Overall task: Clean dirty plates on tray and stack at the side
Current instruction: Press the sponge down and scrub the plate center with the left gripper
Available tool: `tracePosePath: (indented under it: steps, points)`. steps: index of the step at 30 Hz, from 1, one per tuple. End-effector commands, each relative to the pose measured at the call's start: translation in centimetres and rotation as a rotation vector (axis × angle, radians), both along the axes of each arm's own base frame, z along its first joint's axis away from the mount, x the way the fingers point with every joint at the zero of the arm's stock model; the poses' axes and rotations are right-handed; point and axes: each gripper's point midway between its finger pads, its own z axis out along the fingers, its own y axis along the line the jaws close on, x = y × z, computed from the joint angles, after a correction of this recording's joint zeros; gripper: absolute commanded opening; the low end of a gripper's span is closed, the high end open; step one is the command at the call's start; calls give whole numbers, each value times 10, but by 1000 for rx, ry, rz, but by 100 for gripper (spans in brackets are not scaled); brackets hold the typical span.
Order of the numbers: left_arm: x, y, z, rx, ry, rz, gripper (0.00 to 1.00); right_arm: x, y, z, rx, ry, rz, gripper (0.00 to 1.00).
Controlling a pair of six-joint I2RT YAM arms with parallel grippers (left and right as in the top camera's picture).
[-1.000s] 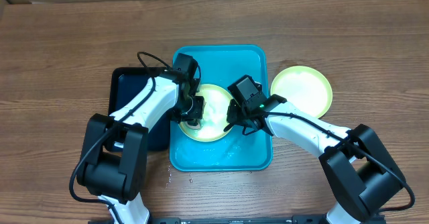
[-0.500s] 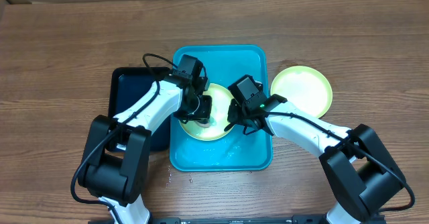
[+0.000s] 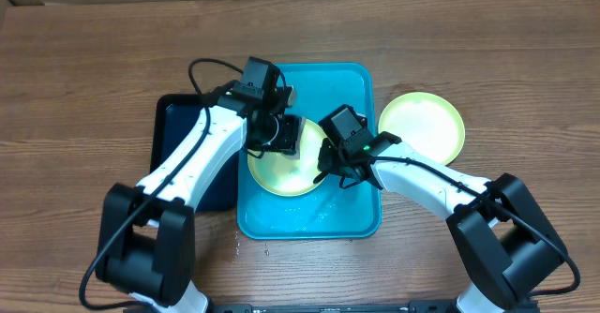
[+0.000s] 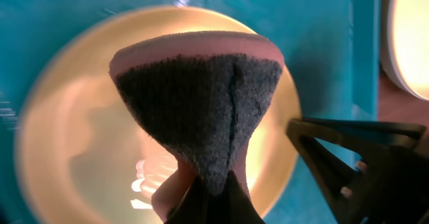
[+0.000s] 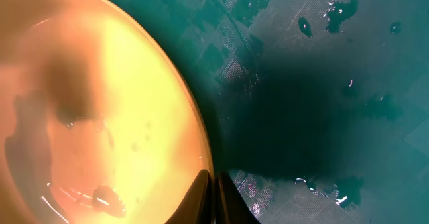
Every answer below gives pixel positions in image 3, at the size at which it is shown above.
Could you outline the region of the yellow-green plate top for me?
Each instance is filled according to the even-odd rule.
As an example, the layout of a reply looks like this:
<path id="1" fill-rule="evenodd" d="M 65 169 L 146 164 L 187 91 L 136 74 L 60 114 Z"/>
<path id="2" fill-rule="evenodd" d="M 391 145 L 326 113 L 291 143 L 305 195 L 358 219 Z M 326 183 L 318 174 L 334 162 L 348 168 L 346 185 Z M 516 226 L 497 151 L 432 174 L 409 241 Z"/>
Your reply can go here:
<path id="1" fill-rule="evenodd" d="M 296 197 L 318 186 L 318 157 L 325 134 L 313 121 L 304 119 L 295 156 L 267 152 L 261 158 L 247 156 L 254 180 L 266 191 L 283 197 Z"/>

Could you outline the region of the yellow-green plate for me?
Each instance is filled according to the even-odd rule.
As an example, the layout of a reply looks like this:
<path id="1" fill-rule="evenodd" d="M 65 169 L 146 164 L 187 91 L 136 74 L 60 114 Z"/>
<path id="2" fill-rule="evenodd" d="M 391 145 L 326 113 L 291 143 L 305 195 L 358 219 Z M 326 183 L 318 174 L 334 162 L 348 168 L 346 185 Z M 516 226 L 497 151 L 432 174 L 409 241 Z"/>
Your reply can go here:
<path id="1" fill-rule="evenodd" d="M 383 109 L 379 132 L 400 137 L 422 156 L 449 165 L 463 148 L 465 125 L 446 99 L 426 92 L 394 98 Z"/>
<path id="2" fill-rule="evenodd" d="M 283 197 L 296 197 L 318 186 L 318 157 L 325 134 L 313 121 L 304 119 L 295 156 L 267 152 L 261 158 L 247 156 L 254 180 L 266 191 Z"/>

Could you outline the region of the yellow-green plate bottom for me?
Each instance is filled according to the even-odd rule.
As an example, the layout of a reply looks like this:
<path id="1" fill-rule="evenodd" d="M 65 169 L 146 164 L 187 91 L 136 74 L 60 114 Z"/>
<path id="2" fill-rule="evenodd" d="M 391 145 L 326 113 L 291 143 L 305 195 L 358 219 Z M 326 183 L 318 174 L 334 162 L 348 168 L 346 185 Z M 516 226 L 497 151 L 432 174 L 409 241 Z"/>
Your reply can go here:
<path id="1" fill-rule="evenodd" d="M 394 98 L 383 109 L 379 132 L 400 137 L 422 156 L 449 165 L 463 148 L 465 125 L 446 99 L 426 92 Z"/>

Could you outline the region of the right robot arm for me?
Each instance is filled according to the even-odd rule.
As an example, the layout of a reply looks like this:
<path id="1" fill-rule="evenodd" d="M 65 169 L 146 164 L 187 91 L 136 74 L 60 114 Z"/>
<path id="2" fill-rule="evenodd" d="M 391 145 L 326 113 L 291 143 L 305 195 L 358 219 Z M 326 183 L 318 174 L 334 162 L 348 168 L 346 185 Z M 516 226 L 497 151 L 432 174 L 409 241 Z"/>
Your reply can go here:
<path id="1" fill-rule="evenodd" d="M 534 312 L 538 285 L 571 259 L 562 239 L 516 176 L 495 180 L 452 170 L 342 105 L 319 123 L 326 137 L 320 176 L 340 187 L 369 183 L 411 199 L 447 225 L 471 280 L 451 312 Z"/>

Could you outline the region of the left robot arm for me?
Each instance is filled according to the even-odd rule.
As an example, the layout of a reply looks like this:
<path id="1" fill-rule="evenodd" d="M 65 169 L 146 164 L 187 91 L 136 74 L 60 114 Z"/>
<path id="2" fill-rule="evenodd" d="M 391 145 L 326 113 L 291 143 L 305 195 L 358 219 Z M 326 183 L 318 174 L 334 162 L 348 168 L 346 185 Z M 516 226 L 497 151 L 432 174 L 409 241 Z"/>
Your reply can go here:
<path id="1" fill-rule="evenodd" d="M 219 171 L 240 152 L 298 157 L 304 121 L 286 114 L 295 90 L 271 62 L 251 57 L 240 79 L 199 93 L 202 111 L 171 155 L 136 186 L 106 194 L 97 255 L 79 288 L 81 304 L 92 276 L 132 295 L 113 304 L 125 312 L 204 312 L 207 298 L 192 281 L 194 217 Z"/>

